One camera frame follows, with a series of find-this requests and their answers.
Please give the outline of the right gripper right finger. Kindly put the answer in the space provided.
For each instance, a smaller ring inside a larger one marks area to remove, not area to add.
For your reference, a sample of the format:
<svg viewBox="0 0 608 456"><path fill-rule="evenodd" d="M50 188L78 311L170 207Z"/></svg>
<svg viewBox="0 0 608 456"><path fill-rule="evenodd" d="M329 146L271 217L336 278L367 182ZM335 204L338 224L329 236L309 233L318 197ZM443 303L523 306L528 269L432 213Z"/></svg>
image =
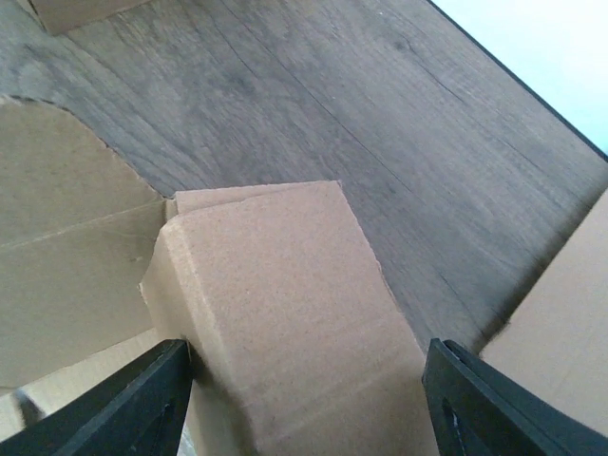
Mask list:
<svg viewBox="0 0 608 456"><path fill-rule="evenodd" d="M452 340L430 341L422 377L442 455L605 455L607 438Z"/></svg>

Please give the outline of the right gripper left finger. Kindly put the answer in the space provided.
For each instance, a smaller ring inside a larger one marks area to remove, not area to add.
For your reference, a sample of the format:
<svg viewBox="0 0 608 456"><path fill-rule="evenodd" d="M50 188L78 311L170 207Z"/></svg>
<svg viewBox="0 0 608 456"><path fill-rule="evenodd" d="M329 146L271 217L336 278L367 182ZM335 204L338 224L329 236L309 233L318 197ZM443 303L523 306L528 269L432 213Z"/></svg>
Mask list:
<svg viewBox="0 0 608 456"><path fill-rule="evenodd" d="M192 388L188 343L166 339L1 443L3 455L176 455Z"/></svg>

